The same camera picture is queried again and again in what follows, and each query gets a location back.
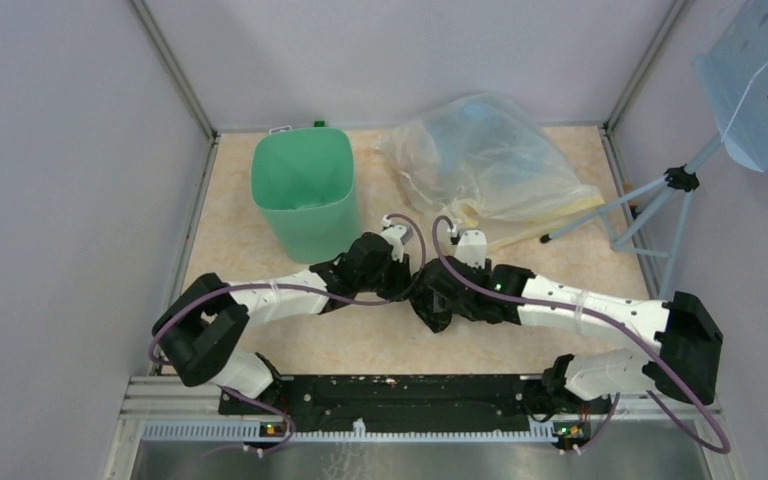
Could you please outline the clear plastic bag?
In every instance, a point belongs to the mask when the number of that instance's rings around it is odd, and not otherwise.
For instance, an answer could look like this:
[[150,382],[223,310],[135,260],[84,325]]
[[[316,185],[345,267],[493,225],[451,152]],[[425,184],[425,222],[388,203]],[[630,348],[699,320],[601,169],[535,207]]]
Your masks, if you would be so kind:
[[512,99],[469,95],[385,133],[378,148],[409,204],[482,230],[498,250],[540,237],[604,203]]

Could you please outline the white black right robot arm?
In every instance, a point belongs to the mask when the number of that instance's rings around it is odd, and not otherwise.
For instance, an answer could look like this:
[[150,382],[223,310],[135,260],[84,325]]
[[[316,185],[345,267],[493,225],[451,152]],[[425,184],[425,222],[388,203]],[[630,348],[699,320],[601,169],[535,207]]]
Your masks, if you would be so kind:
[[592,356],[560,356],[543,374],[549,404],[572,412],[605,394],[657,390],[684,403],[715,399],[723,334],[695,295],[635,300],[564,286],[533,271],[487,262],[474,268],[451,256],[434,259],[411,298],[433,332],[453,316],[573,331],[616,345]]

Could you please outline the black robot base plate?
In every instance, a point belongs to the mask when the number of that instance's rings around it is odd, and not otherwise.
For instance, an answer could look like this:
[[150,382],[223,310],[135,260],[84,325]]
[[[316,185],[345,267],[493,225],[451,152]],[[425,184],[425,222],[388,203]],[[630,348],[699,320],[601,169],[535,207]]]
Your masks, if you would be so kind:
[[524,432],[611,406],[608,398],[548,391],[521,374],[285,376],[259,400],[288,415],[300,433],[343,432],[358,420],[371,433]]

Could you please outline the black trash bag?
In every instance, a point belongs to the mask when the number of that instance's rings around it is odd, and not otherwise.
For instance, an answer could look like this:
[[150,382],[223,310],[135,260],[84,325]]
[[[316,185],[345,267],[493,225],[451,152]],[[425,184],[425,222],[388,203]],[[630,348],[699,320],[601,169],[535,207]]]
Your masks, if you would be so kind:
[[433,333],[440,333],[451,324],[463,290],[463,285],[435,259],[414,275],[408,301],[424,325]]

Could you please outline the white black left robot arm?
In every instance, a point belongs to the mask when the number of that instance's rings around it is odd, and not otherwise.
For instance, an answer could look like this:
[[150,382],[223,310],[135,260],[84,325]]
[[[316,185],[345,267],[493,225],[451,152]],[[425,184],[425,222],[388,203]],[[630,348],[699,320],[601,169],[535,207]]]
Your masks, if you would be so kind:
[[[214,384],[242,394],[257,413],[279,404],[279,375],[261,355],[239,345],[244,331],[271,321],[320,315],[348,305],[386,305],[411,289],[405,246],[410,227],[365,232],[332,260],[260,282],[224,282],[203,274],[155,322],[151,352],[161,352],[188,387]],[[366,301],[362,294],[371,293]]]

